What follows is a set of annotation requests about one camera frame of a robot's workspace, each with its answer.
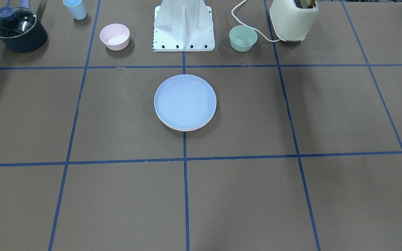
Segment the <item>blue plate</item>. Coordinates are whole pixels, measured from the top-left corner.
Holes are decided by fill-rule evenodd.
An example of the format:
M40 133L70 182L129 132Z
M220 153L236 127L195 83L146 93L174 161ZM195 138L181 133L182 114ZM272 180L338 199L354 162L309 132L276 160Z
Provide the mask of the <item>blue plate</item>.
M160 84L154 96L155 113L171 113L191 116L215 113L216 94L211 85L200 77L181 74L172 76Z

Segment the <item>cream toaster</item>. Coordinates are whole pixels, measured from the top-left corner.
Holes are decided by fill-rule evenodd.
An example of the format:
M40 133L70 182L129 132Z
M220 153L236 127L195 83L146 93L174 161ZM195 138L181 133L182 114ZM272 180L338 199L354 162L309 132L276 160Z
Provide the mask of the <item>cream toaster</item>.
M296 43L306 38L319 14L319 4L316 0L273 0L269 14L276 36Z

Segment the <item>green bowl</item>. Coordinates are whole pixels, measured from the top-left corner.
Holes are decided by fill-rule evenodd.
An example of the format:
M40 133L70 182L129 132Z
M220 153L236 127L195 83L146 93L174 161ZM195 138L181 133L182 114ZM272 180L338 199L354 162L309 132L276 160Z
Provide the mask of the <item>green bowl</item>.
M229 32L230 46L238 52L247 52L255 45L258 35L251 27L238 25Z

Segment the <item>pink bowl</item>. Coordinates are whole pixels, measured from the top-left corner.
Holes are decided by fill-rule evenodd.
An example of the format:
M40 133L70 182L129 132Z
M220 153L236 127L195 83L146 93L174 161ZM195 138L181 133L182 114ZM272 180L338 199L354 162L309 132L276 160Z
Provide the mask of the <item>pink bowl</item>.
M109 24L99 32L99 38L108 49L120 51L129 45L130 30L124 24Z

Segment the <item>light blue cup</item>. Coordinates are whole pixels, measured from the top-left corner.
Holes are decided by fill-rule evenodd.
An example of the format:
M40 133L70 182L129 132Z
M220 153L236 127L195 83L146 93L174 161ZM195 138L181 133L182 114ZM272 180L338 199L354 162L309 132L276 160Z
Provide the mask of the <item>light blue cup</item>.
M63 4L75 20L83 20L86 18L87 12L82 0L63 0Z

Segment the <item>dark blue pot with lid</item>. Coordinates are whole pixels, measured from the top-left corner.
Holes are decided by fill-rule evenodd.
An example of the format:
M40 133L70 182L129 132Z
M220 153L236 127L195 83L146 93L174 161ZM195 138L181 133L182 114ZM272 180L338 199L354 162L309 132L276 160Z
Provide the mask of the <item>dark blue pot with lid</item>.
M48 34L37 13L30 8L29 0L21 0L18 7L0 8L0 40L11 51L32 52L47 39Z

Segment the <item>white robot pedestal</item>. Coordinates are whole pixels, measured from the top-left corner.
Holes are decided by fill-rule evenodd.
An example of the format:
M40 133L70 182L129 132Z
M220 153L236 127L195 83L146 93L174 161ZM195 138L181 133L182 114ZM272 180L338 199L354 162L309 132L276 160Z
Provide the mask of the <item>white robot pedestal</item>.
M215 49L212 8L204 0L163 0L154 9L153 51Z

